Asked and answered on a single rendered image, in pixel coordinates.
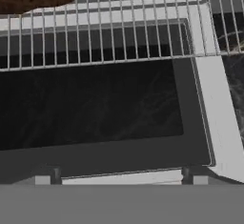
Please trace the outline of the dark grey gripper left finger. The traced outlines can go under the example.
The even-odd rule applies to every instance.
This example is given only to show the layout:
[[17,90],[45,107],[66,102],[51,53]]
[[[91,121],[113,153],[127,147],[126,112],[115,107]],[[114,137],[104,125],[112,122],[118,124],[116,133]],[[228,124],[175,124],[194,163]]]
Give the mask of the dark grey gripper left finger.
[[61,170],[58,167],[39,169],[14,182],[15,185],[61,185]]

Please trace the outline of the white toaster oven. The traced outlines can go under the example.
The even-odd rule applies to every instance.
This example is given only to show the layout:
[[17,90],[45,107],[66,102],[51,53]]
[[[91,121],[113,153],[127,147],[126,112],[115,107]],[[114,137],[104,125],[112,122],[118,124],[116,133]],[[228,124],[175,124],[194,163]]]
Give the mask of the white toaster oven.
[[207,0],[75,0],[58,8],[0,17],[0,56],[77,51],[88,46],[88,30],[185,20],[199,55],[212,53],[214,31]]

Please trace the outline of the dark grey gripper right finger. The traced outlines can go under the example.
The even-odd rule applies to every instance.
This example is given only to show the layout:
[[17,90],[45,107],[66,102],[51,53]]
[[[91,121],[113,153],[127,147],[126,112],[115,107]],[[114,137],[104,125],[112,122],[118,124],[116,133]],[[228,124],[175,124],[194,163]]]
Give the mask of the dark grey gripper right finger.
[[228,185],[234,181],[228,177],[220,176],[208,167],[184,167],[181,170],[182,184],[184,185]]

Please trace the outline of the dark glass toaster oven door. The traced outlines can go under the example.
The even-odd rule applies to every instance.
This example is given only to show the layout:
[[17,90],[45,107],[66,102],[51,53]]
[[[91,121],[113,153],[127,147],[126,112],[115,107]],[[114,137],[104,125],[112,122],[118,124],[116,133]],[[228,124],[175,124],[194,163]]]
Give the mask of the dark glass toaster oven door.
[[0,73],[0,184],[210,167],[244,181],[227,79],[190,59]]

